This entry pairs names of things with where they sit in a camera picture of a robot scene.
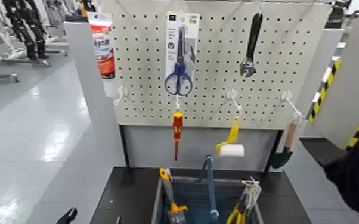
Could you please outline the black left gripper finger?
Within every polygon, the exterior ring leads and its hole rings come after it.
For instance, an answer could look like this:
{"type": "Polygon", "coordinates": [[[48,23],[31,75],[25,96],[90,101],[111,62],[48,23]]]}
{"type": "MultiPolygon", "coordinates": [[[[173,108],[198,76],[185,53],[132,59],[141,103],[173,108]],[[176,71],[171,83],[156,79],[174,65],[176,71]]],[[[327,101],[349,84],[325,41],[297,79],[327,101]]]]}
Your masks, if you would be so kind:
{"type": "Polygon", "coordinates": [[[70,208],[65,214],[62,215],[56,222],[56,224],[70,224],[72,221],[75,220],[76,216],[78,215],[78,210],[76,207],[70,208]]]}

